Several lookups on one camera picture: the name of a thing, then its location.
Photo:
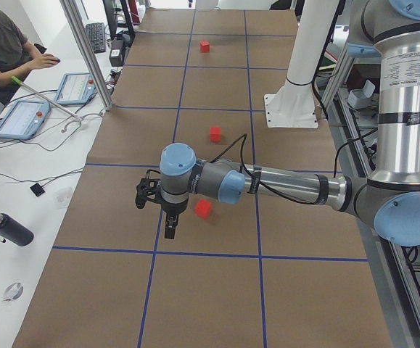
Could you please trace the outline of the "red block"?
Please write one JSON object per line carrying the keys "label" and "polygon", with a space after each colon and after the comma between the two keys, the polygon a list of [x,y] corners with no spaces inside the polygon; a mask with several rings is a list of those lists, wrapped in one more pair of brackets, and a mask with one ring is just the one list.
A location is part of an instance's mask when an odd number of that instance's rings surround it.
{"label": "red block", "polygon": [[200,41],[199,51],[201,53],[209,53],[210,52],[210,42],[209,41]]}
{"label": "red block", "polygon": [[221,127],[212,126],[210,128],[210,141],[213,143],[218,143],[221,141],[221,138],[222,138]]}
{"label": "red block", "polygon": [[206,200],[200,199],[194,207],[194,212],[202,219],[208,219],[213,211],[213,204]]}

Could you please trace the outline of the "clear plastic bag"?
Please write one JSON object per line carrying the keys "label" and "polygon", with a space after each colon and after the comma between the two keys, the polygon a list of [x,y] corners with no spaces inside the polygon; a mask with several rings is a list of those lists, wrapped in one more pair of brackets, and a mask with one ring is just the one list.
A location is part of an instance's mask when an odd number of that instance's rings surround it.
{"label": "clear plastic bag", "polygon": [[67,208],[73,196],[73,188],[68,186],[54,192],[54,204],[57,209]]}

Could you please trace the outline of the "brown paper table mat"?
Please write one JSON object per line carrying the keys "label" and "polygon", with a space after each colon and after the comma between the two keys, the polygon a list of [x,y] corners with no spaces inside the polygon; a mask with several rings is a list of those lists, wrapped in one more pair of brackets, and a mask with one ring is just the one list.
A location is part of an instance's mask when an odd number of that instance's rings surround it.
{"label": "brown paper table mat", "polygon": [[212,159],[331,175],[327,121],[269,128],[292,12],[147,12],[38,282],[16,347],[391,347],[355,219],[274,196],[216,197],[206,165],[176,236],[137,209],[171,142]]}

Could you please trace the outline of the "small black square device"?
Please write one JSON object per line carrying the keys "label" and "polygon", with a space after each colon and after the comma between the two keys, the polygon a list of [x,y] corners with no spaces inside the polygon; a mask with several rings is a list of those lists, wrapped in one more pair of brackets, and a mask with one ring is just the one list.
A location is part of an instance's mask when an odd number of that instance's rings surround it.
{"label": "small black square device", "polygon": [[36,197],[39,197],[39,196],[41,196],[42,194],[44,194],[46,192],[45,189],[44,189],[44,187],[41,184],[39,184],[39,183],[34,183],[30,187],[30,190],[33,192],[33,194]]}

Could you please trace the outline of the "far blue teach pendant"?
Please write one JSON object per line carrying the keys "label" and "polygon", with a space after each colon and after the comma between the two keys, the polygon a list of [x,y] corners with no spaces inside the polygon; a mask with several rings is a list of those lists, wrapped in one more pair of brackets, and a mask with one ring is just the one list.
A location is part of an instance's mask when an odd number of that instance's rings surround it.
{"label": "far blue teach pendant", "polygon": [[90,73],[66,73],[61,80],[54,100],[62,106],[81,106],[95,92],[96,87]]}

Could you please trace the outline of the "blue teach pendant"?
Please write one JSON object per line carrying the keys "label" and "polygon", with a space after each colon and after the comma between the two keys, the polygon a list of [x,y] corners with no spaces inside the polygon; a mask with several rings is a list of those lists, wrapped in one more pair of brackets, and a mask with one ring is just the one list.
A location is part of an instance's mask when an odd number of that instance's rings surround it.
{"label": "blue teach pendant", "polygon": [[38,132],[50,111],[46,101],[17,101],[0,122],[0,138],[28,140]]}
{"label": "blue teach pendant", "polygon": [[95,92],[96,87],[90,73],[66,73],[61,80],[54,100],[62,106],[81,106]]}

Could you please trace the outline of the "black water bottle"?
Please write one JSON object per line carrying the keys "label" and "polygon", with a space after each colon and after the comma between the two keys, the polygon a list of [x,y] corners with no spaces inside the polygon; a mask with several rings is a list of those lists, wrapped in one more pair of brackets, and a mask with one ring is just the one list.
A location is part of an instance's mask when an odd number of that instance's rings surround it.
{"label": "black water bottle", "polygon": [[3,243],[11,241],[19,247],[29,245],[34,235],[8,214],[0,212],[0,239]]}

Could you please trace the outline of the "black power adapter box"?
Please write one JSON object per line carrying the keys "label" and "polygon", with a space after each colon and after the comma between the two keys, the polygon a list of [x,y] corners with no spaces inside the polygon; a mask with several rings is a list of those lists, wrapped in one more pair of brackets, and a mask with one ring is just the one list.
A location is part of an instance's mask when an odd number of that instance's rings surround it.
{"label": "black power adapter box", "polygon": [[122,39],[114,39],[110,44],[109,60],[112,67],[122,67],[124,63],[125,45]]}

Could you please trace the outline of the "near blue teach pendant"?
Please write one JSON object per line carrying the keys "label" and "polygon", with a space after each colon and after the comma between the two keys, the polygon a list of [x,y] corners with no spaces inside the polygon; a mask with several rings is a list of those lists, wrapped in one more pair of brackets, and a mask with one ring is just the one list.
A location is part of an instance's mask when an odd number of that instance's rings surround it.
{"label": "near blue teach pendant", "polygon": [[17,101],[0,122],[0,138],[28,140],[38,132],[50,111],[46,101]]}

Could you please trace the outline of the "black keyboard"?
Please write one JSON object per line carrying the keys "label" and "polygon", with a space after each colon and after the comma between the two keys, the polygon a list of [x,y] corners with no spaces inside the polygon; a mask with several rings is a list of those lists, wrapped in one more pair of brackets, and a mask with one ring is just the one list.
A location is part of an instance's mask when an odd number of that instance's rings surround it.
{"label": "black keyboard", "polygon": [[106,52],[106,38],[104,25],[92,22],[85,25],[86,35],[95,54]]}

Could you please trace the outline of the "green tipped metal rod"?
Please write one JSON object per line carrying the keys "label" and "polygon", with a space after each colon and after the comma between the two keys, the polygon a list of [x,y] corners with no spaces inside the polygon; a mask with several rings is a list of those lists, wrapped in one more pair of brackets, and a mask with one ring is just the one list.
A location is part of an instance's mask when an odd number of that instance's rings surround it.
{"label": "green tipped metal rod", "polygon": [[76,120],[78,119],[78,116],[74,112],[72,112],[68,108],[66,108],[66,107],[64,107],[64,106],[56,103],[54,100],[52,100],[49,97],[45,96],[41,92],[38,92],[37,90],[35,90],[34,88],[30,87],[26,83],[22,82],[19,78],[15,77],[15,76],[12,76],[11,79],[19,87],[23,87],[23,88],[27,89],[28,91],[30,91],[31,93],[35,94],[36,96],[42,98],[43,100],[46,100],[53,107],[62,110],[63,112],[67,113],[69,116],[74,117]]}

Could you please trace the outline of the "white small open box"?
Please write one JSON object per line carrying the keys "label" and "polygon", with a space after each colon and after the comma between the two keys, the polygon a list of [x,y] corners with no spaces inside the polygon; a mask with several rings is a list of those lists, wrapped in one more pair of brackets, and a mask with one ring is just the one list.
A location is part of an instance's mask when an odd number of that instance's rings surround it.
{"label": "white small open box", "polygon": [[347,103],[353,109],[363,109],[370,105],[371,97],[374,94],[376,86],[370,81],[366,80],[363,88],[353,89],[350,91]]}

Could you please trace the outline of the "seated person in gray shirt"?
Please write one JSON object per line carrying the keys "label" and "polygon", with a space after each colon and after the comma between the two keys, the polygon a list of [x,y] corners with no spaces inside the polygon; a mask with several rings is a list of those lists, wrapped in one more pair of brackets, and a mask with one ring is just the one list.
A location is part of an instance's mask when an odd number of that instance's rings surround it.
{"label": "seated person in gray shirt", "polygon": [[34,70],[55,66],[56,56],[35,46],[18,26],[0,10],[0,102],[8,104],[19,86],[12,76],[25,80]]}

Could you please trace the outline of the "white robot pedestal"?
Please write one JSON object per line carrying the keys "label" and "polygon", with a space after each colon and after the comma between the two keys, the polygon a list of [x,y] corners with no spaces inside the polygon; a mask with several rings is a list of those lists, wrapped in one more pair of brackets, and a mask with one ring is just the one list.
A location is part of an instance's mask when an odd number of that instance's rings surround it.
{"label": "white robot pedestal", "polygon": [[313,79],[344,6],[340,0],[304,3],[285,83],[276,94],[264,96],[269,128],[318,127]]}

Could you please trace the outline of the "aluminium frame post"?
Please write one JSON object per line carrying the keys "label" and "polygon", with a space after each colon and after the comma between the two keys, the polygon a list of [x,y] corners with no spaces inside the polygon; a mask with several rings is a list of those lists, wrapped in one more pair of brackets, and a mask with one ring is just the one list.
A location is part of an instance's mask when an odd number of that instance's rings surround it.
{"label": "aluminium frame post", "polygon": [[109,111],[113,105],[112,97],[104,82],[103,74],[95,57],[95,53],[91,48],[77,4],[74,0],[60,0],[59,2],[65,13],[67,23],[73,33],[81,56],[94,80],[94,85],[96,86],[97,93],[103,103],[104,109]]}

